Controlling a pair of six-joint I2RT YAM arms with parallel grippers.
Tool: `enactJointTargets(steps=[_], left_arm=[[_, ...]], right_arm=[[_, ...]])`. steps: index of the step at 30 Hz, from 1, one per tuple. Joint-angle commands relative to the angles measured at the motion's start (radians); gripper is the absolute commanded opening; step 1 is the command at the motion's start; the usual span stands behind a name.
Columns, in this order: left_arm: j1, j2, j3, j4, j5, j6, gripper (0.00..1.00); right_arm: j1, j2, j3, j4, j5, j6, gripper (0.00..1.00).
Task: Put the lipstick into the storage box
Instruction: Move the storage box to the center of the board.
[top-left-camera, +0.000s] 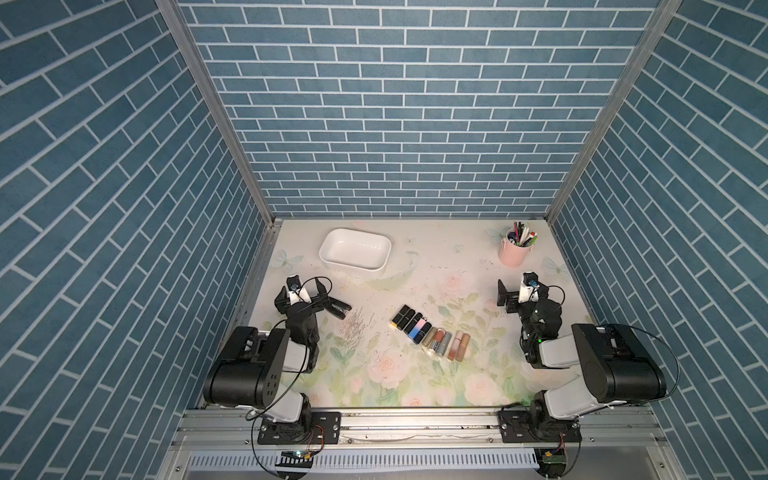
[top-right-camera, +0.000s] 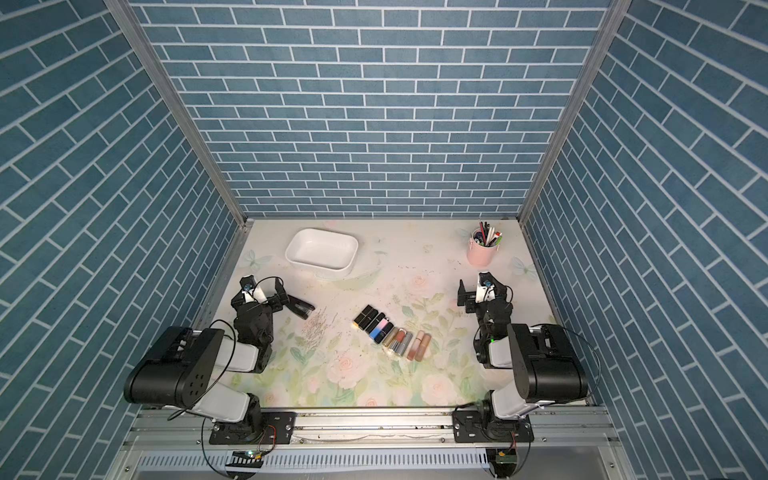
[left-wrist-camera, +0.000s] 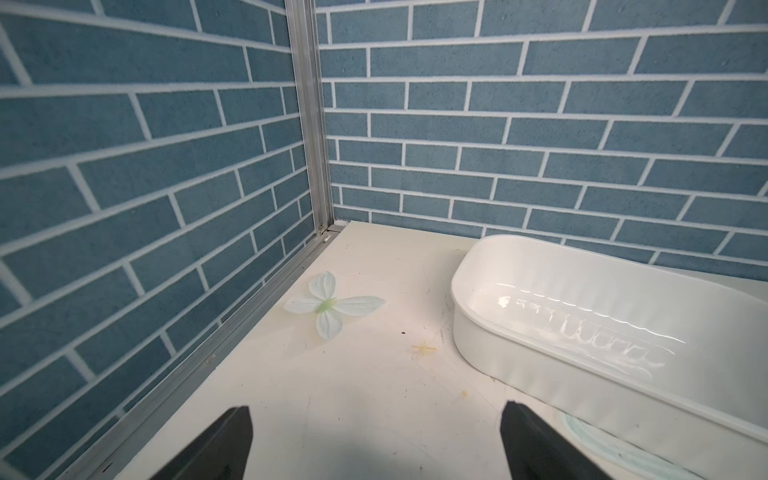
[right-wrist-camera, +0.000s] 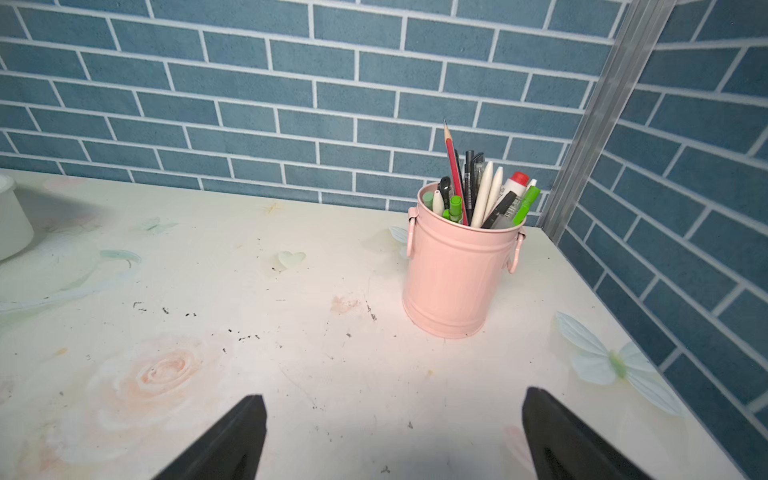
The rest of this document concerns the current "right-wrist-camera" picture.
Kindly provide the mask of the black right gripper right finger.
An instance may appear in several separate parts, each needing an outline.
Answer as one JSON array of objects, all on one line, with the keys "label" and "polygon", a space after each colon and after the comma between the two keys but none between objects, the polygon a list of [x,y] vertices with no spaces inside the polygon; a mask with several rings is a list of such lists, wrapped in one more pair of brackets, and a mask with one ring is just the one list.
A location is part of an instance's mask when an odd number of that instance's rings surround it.
[{"label": "black right gripper right finger", "polygon": [[527,389],[522,423],[539,479],[650,479],[544,389]]}]

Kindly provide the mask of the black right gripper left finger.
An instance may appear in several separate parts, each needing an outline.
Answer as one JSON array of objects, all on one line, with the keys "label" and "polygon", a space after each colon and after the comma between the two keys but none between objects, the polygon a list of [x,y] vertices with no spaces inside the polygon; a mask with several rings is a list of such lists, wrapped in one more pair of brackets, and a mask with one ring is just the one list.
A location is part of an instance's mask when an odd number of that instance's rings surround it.
[{"label": "black right gripper left finger", "polygon": [[155,479],[254,479],[266,434],[263,397],[245,396]]}]

